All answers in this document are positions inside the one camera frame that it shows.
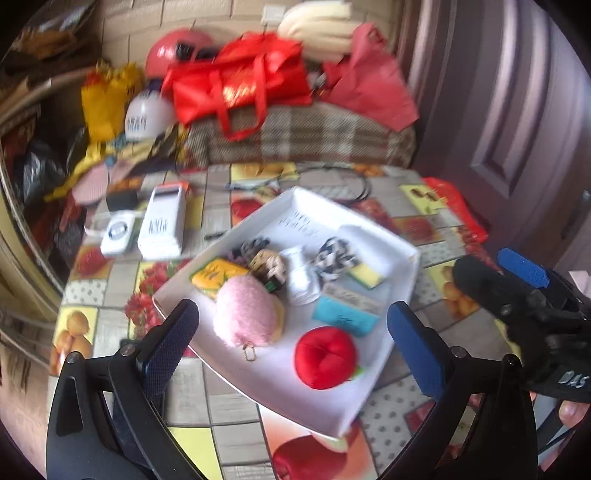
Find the person's right hand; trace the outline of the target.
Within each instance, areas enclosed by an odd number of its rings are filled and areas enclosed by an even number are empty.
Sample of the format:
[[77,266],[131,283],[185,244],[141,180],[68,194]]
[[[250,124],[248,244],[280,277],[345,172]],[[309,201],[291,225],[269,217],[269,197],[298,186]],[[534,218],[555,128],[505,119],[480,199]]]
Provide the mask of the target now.
[[[538,394],[535,392],[531,392],[530,397],[534,404],[536,425],[540,426],[551,414],[556,404],[553,399],[545,396],[542,396],[541,400],[538,400]],[[589,407],[589,404],[563,401],[558,408],[558,418],[565,428],[573,428],[583,420]]]

